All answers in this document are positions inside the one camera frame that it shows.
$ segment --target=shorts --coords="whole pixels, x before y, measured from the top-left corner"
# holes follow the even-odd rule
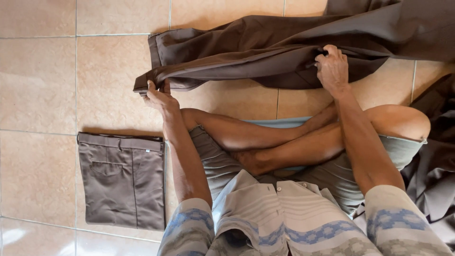
[[[205,132],[202,125],[196,126],[189,133],[201,157],[212,199],[215,200],[232,178],[242,169],[248,170],[240,162],[233,159],[229,153],[221,149]],[[402,170],[409,164],[420,147],[426,143],[426,139],[417,142],[383,135],[380,135],[379,138],[398,170]],[[288,177],[277,177],[273,175],[273,172],[270,172],[258,176],[256,179],[260,183],[273,184],[275,187],[277,181],[292,180],[312,183],[317,185],[319,189],[327,188],[338,202],[341,210],[348,215],[352,214],[364,200],[364,196],[354,180],[351,163],[346,152],[328,162],[309,166]]]

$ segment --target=person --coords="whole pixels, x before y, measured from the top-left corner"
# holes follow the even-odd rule
[[[327,45],[318,78],[334,102],[296,128],[180,109],[169,81],[145,103],[163,116],[179,206],[159,255],[452,255],[405,193],[399,169],[426,142],[427,117],[363,111],[346,55]],[[287,177],[276,169],[309,166]],[[350,216],[365,201],[366,236]]]

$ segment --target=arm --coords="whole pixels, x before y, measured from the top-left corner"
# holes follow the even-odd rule
[[[346,153],[360,190],[364,195],[377,185],[392,185],[404,190],[403,178],[348,84],[346,55],[332,45],[324,49],[329,55],[316,57],[318,78],[334,97]]]
[[[163,132],[170,144],[174,186],[178,202],[190,198],[205,200],[212,207],[212,196],[199,154],[183,122],[178,101],[171,96],[169,80],[160,91],[148,81],[144,96],[146,105],[157,109],[163,116]]]

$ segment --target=waistband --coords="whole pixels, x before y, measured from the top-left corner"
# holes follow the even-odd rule
[[[121,136],[121,135],[112,135],[112,134],[91,134],[91,133],[78,133],[77,134],[77,143],[88,143],[99,146],[106,147],[115,147],[121,150],[122,148],[136,148],[136,149],[145,149],[160,152],[160,155],[163,154],[164,144],[163,142],[153,141],[135,138],[133,136]],[[159,137],[151,137],[150,139],[160,139]]]

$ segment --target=striped shirt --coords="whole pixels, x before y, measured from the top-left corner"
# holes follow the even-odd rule
[[[451,256],[407,194],[380,185],[365,196],[367,235],[327,189],[242,170],[213,202],[183,201],[160,245],[164,256]]]

